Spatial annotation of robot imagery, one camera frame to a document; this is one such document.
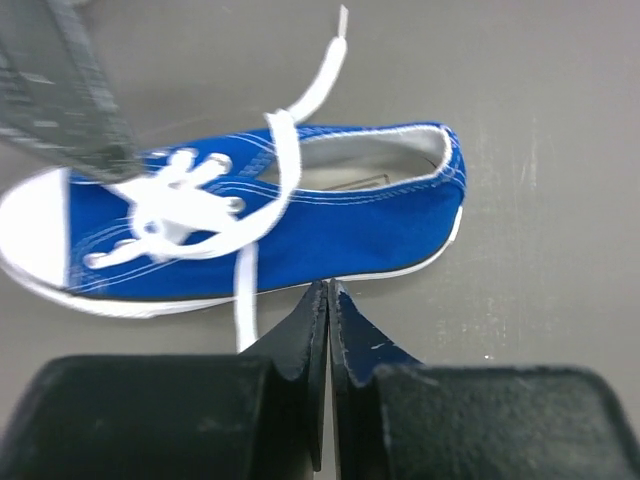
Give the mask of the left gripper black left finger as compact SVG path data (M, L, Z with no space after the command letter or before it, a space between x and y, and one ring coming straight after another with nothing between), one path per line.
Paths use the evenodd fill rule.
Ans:
M328 287L234 355L46 363L1 439L5 479L309 479L321 467Z

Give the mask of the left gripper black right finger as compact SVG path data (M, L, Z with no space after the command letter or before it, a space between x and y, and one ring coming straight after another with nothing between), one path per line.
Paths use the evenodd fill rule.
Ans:
M328 287L341 479L635 479L639 441L609 384L565 365L437 367Z

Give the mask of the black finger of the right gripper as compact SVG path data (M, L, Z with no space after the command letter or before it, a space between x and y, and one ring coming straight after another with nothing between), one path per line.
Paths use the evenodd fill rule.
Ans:
M131 129L71 2L2 2L1 139L95 180L137 176Z

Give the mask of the white shoelace of sneaker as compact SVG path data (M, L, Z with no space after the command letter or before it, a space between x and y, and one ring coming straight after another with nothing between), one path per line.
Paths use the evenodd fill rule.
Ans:
M297 126L323 105L340 75L347 54L348 17L348 8L342 6L337 33L304 94L289 107L264 116L279 173L274 199L239 218L239 199L214 195L203 188L230 171L230 157L214 152L196 163L193 151L180 149L169 156L164 168L112 186L112 191L129 203L128 220L133 236L107 253L89 254L86 265L106 268L143 255L161 262L235 254L236 348L244 351L253 345L258 339L255 299L258 242L282 218L299 186L302 160Z

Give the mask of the blue sneaker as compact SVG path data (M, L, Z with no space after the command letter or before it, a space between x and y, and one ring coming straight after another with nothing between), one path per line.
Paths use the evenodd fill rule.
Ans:
M455 239L466 193L457 135L441 123L364 127L302 125L303 179L279 222L258 243L257 289L315 280L405 275L435 260ZM230 171L204 190L240 200L239 218L278 192L265 129L149 149L150 174L180 149L196 163L217 152ZM132 238L128 202L64 168L38 173L1 200L1 266L17 283L89 314L153 318L227 303L234 254L156 262L143 255L93 269L85 258Z

